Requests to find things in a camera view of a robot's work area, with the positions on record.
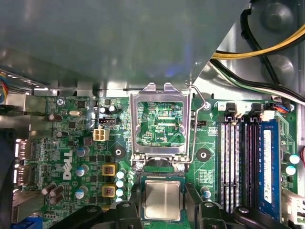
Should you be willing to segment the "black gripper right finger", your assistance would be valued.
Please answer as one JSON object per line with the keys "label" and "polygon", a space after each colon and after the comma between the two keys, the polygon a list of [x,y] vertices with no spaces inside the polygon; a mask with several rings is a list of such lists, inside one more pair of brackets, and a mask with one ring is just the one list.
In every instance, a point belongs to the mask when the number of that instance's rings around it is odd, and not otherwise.
{"label": "black gripper right finger", "polygon": [[216,203],[203,201],[195,187],[186,183],[184,206],[192,229],[281,229],[283,225],[258,210],[239,206],[227,213]]}

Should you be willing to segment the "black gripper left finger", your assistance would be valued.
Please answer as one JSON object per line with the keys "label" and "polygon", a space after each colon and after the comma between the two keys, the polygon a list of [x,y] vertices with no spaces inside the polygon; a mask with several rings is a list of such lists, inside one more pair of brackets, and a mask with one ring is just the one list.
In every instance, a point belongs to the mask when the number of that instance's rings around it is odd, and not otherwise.
{"label": "black gripper left finger", "polygon": [[116,202],[113,208],[103,210],[87,205],[56,224],[57,229],[142,229],[138,213],[141,184],[131,189],[129,200]]}

